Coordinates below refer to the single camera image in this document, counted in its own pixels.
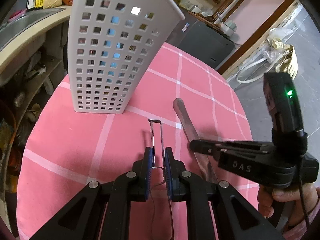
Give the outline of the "person right hand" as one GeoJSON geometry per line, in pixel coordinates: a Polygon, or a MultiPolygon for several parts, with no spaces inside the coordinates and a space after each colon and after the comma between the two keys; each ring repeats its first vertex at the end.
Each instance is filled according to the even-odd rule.
{"type": "MultiPolygon", "coordinates": [[[[306,183],[303,185],[302,190],[305,209],[309,215],[319,202],[319,189],[315,188],[313,184],[306,183]]],[[[271,192],[266,187],[260,185],[257,195],[258,210],[264,217],[270,218],[273,216],[274,208],[272,207],[272,204],[274,200],[281,203],[295,202],[291,216],[285,225],[285,229],[292,229],[304,220],[299,188],[285,190],[273,189],[271,192]]]]}

